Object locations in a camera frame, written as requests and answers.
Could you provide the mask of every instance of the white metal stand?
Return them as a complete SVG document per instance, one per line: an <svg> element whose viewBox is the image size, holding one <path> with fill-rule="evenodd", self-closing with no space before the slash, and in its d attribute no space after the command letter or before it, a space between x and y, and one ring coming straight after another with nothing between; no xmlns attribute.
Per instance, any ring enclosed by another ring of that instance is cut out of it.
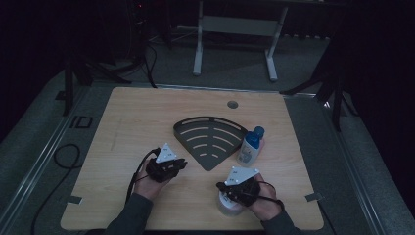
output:
<svg viewBox="0 0 415 235"><path fill-rule="evenodd" d="M284 19L287 16L288 7L284 7L279 21L252 20L240 18L226 18L204 16L204 1L199 2L199 20L198 20L198 46L196 48L195 64L193 75L200 75L202 70L203 44L202 34L204 31L226 32L249 34L259 36L272 36L272 43L269 49L265 50L265 59L268 66L269 79L275 81L278 79L277 71L274 64L274 51L277 46L278 38L284 25Z"/></svg>

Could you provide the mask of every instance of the bottle cap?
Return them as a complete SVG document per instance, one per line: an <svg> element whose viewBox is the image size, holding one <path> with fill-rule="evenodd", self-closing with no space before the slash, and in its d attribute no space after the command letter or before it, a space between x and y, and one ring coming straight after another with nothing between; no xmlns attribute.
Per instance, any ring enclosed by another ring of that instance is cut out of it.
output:
<svg viewBox="0 0 415 235"><path fill-rule="evenodd" d="M259 139L263 137L263 133L265 133L265 130L262 128L262 126L257 126L254 129L254 133L259 136Z"/></svg>

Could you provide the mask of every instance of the black fan-shaped object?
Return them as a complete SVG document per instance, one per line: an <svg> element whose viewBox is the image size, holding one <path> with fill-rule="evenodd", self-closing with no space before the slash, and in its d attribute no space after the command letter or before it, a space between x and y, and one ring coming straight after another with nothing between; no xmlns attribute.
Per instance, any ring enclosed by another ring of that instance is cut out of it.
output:
<svg viewBox="0 0 415 235"><path fill-rule="evenodd" d="M174 136L206 171L235 153L247 130L220 117L191 117L174 124Z"/></svg>

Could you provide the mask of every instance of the human hand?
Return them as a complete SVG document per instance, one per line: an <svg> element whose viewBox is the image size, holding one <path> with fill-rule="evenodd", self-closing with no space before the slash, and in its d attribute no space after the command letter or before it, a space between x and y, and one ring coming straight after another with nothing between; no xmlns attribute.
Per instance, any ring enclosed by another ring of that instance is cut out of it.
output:
<svg viewBox="0 0 415 235"><path fill-rule="evenodd" d="M254 176L254 179L258 182L264 182L262 175L260 173ZM277 200L277 194L272 186L266 183L259 183L259 186L259 196ZM282 211L281 207L275 202L263 199L257 199L252 205L248 207L248 209L251 212L253 212L255 216L259 218L261 221L269 220L280 214L280 212Z"/></svg>
<svg viewBox="0 0 415 235"><path fill-rule="evenodd" d="M146 167L150 160L146 160L141 167L140 172L136 177L135 185L134 185L134 193L140 194L141 196L153 201L154 198L160 193L162 187L164 187L170 180L166 180L163 183L158 183L156 180L147 176Z"/></svg>

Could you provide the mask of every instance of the gray carpet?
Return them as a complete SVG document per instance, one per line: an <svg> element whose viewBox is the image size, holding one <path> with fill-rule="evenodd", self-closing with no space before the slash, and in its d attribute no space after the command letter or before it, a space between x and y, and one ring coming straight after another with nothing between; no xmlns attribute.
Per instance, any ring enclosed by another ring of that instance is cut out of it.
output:
<svg viewBox="0 0 415 235"><path fill-rule="evenodd" d="M270 82L263 52L258 47L266 45L258 40L254 46L226 45L232 49L223 49L223 45L206 40L202 75L192 75L195 55L194 38L175 41L173 49L153 43L157 59L153 71L157 85L183 85L240 90L279 91L292 88L310 78L328 41L317 39L298 40L284 37L280 40L274 60L279 80ZM149 62L155 58L148 51ZM58 146L76 144L80 148L80 161L86 156L89 145L99 124L113 87L112 81L94 73L96 82L86 93L69 118L93 118L89 129L65 128ZM143 70L123 75L133 80L133 86L149 86ZM23 119L0 146L0 207L5 209L11 202L24 175L30 170L36 158L41 155L49 137L60 125L64 109L62 101L55 101L56 93L63 87L63 75L52 79L44 91L33 102ZM318 85L305 92L315 93ZM314 99L308 96L296 96L286 99L287 107L300 148L316 192L323 195L321 205L333 223L337 234L372 234L371 220L361 207L358 188L350 180L345 162L345 150L341 143L346 142L346 155L352 156L370 203L382 222L383 233L411 234L415 231L413 217L399 197L391 178L383 165L376 147L358 117L352 117L344 111L341 118L341 134L334 131L328 121L328 113ZM71 165L76 152L67 147L59 153L65 165ZM53 161L40 177L31 196L25 203L8 234L29 234L30 224L41 203L59 183L67 170L57 167ZM84 234L85 231L65 231L60 227L68 196L76 181L79 169L74 170L55 194L49 199L36 222L36 234ZM333 234L327 219L325 226L318 231L305 231L305 234Z"/></svg>

